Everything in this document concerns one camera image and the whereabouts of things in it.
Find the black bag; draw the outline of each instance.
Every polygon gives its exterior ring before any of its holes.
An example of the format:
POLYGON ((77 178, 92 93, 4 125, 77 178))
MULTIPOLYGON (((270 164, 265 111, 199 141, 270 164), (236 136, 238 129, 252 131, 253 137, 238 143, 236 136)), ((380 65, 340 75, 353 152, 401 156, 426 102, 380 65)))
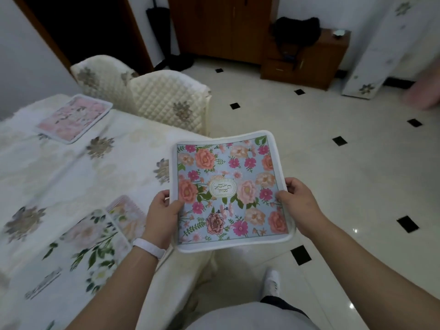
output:
POLYGON ((316 43, 321 36, 319 19, 316 17, 308 20, 293 20, 281 17, 276 20, 273 29, 273 36, 278 46, 278 50, 283 55, 284 60, 292 62, 294 68, 297 65, 297 57, 304 46, 311 46, 316 43), (290 55, 283 51, 283 43, 298 45, 296 54, 290 55))

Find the pant leg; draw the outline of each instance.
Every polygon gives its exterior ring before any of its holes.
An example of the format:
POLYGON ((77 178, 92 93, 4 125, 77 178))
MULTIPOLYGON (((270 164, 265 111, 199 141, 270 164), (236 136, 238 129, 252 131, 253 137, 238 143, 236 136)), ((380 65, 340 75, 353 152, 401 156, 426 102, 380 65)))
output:
POLYGON ((303 314, 305 317, 309 318, 305 312, 303 312, 301 309, 295 308, 294 306, 289 305, 287 302, 285 302, 280 297, 274 297, 272 295, 267 295, 264 298, 261 299, 261 303, 267 303, 268 305, 272 305, 281 309, 285 310, 292 310, 297 311, 301 314, 303 314))

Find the floral tablecloth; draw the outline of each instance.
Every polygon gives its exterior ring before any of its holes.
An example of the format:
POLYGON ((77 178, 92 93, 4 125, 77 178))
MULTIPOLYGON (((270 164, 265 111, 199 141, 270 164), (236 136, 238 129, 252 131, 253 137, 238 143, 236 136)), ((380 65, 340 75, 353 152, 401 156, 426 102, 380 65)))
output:
MULTIPOLYGON (((68 99, 50 97, 0 123, 0 298, 14 274, 92 211, 141 189, 134 200, 147 212, 169 188, 170 146, 206 139, 117 110, 70 145, 33 131, 68 99)), ((173 252, 153 278, 137 329, 166 327, 209 257, 173 252)))

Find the person's right hand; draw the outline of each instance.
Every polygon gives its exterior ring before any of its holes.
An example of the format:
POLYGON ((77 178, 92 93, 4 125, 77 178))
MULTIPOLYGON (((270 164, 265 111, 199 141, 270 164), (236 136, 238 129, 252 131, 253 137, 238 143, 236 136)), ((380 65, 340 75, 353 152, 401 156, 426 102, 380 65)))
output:
POLYGON ((287 191, 279 191, 277 198, 285 204, 300 232, 311 238, 328 223, 310 189, 299 179, 286 178, 287 191))

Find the white shoe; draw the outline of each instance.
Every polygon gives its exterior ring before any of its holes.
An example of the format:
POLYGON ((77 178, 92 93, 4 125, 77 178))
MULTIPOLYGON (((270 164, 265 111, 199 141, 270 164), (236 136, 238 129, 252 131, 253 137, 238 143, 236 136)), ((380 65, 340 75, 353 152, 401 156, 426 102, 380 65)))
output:
POLYGON ((263 283, 263 297, 267 295, 272 295, 273 297, 279 297, 280 292, 280 281, 279 281, 279 272, 274 270, 271 267, 268 267, 266 270, 266 275, 264 276, 263 283))

